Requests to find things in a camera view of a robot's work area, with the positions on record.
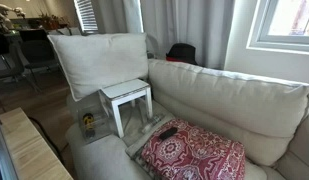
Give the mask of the red patterned cushion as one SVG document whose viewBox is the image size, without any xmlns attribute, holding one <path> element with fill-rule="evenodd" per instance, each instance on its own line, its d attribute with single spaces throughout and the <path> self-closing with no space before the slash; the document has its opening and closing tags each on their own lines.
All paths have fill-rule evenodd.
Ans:
<svg viewBox="0 0 309 180">
<path fill-rule="evenodd" d="M 159 135 L 176 127 L 161 140 Z M 160 126 L 142 148 L 141 159 L 154 177 L 165 180 L 244 180 L 245 149 L 227 139 L 182 119 Z"/>
</svg>

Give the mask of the clear plastic bottle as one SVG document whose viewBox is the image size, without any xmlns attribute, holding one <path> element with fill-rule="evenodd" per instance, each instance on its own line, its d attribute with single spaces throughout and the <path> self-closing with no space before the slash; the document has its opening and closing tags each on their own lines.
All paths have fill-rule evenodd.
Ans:
<svg viewBox="0 0 309 180">
<path fill-rule="evenodd" d="M 165 117 L 164 114 L 156 114 L 154 115 L 147 124 L 141 129 L 142 133 L 148 132 L 152 127 L 154 127 L 159 121 L 161 121 Z"/>
</svg>

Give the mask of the beige sofa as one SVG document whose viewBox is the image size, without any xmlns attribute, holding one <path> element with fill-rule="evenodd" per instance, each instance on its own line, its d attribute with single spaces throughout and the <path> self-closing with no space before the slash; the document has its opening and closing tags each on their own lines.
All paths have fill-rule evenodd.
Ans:
<svg viewBox="0 0 309 180">
<path fill-rule="evenodd" d="M 152 59 L 153 110 L 241 142 L 246 180 L 309 180 L 309 84 Z M 145 142 L 141 114 L 122 110 L 124 137 L 86 143 L 66 133 L 80 180 L 145 180 L 134 159 Z"/>
</svg>

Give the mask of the clear plastic box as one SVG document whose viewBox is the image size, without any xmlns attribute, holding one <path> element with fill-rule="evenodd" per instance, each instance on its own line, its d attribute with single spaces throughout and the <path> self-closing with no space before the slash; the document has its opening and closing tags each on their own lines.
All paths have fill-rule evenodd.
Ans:
<svg viewBox="0 0 309 180">
<path fill-rule="evenodd" d="M 83 122 L 83 116 L 86 113 L 91 113 L 94 117 L 93 127 L 95 130 L 95 136 L 88 138 L 85 135 L 85 125 Z M 108 136 L 112 133 L 109 125 L 109 116 L 103 108 L 98 106 L 90 106 L 78 110 L 78 123 L 81 130 L 83 139 L 87 144 L 92 143 L 98 139 Z"/>
</svg>

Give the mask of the light wooden table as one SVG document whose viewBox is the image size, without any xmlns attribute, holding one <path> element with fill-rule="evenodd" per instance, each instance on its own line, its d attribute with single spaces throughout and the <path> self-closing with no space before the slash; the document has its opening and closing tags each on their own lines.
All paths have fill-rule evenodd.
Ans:
<svg viewBox="0 0 309 180">
<path fill-rule="evenodd" d="M 74 180 L 21 108 L 0 114 L 19 180 Z"/>
</svg>

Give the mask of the beige pillow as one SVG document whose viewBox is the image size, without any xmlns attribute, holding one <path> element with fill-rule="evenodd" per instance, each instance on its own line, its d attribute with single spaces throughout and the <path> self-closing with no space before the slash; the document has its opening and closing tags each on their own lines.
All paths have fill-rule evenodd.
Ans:
<svg viewBox="0 0 309 180">
<path fill-rule="evenodd" d="M 145 34 L 48 35 L 48 39 L 74 101 L 148 75 Z"/>
</svg>

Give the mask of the black chair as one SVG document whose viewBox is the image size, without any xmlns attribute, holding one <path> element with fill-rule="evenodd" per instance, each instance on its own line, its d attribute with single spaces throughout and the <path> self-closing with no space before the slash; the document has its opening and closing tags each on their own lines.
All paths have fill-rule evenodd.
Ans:
<svg viewBox="0 0 309 180">
<path fill-rule="evenodd" d="M 49 69 L 51 66 L 58 66 L 45 30 L 21 30 L 20 36 L 22 38 L 22 43 L 20 44 L 21 52 L 28 61 L 25 68 L 30 70 L 34 81 L 37 81 L 33 72 L 34 69 L 42 67 Z"/>
</svg>

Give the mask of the yellow black tool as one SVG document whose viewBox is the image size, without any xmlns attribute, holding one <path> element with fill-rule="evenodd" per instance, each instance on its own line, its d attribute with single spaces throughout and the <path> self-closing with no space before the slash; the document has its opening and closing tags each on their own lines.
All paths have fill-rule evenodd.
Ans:
<svg viewBox="0 0 309 180">
<path fill-rule="evenodd" d="M 95 130 L 94 130 L 94 127 L 93 127 L 93 122 L 94 122 L 93 115 L 91 113 L 86 113 L 83 116 L 83 122 L 84 122 L 84 125 L 85 125 L 85 135 L 88 138 L 94 137 L 95 136 Z"/>
</svg>

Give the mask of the small white stool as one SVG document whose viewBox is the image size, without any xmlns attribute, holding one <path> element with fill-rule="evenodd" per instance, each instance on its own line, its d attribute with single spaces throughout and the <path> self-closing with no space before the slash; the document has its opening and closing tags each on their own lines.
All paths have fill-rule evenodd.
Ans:
<svg viewBox="0 0 309 180">
<path fill-rule="evenodd" d="M 118 136 L 120 138 L 124 136 L 124 130 L 119 112 L 120 105 L 130 101 L 134 101 L 140 97 L 145 97 L 147 117 L 149 119 L 153 117 L 151 86 L 145 81 L 142 81 L 140 79 L 134 79 L 116 85 L 108 86 L 100 89 L 99 94 L 102 95 L 105 100 L 110 103 L 110 112 L 114 116 Z"/>
</svg>

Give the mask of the black remote controller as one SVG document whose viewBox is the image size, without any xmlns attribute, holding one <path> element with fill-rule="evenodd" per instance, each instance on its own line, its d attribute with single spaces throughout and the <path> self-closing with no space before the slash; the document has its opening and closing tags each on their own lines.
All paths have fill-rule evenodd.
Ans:
<svg viewBox="0 0 309 180">
<path fill-rule="evenodd" d="M 177 132 L 177 128 L 176 127 L 171 127 L 170 129 L 168 129 L 168 130 L 164 131 L 163 133 L 161 133 L 159 135 L 159 138 L 161 140 L 165 140 L 165 139 L 171 137 L 172 135 L 174 135 L 176 132 Z"/>
</svg>

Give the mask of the black hat with red band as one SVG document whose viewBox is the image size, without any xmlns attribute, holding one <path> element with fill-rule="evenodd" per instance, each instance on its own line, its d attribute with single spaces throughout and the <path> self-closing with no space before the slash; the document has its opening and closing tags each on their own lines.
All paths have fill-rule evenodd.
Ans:
<svg viewBox="0 0 309 180">
<path fill-rule="evenodd" d="M 166 60 L 196 65 L 197 62 L 195 61 L 195 52 L 196 48 L 192 45 L 186 43 L 176 43 L 166 54 Z"/>
</svg>

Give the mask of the white framed window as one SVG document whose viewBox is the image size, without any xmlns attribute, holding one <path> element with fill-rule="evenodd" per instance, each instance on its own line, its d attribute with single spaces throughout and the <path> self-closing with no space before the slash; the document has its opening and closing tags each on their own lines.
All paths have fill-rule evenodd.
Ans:
<svg viewBox="0 0 309 180">
<path fill-rule="evenodd" d="M 257 0 L 247 48 L 309 54 L 309 0 Z"/>
</svg>

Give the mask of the grey curtain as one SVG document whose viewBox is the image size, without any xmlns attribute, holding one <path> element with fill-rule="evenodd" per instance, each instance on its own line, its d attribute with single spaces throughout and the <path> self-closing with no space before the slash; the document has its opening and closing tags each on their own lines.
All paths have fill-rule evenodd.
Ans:
<svg viewBox="0 0 309 180">
<path fill-rule="evenodd" d="M 196 62 L 222 69 L 235 0 L 91 0 L 98 31 L 145 33 L 148 51 L 163 58 L 176 43 L 196 48 Z"/>
</svg>

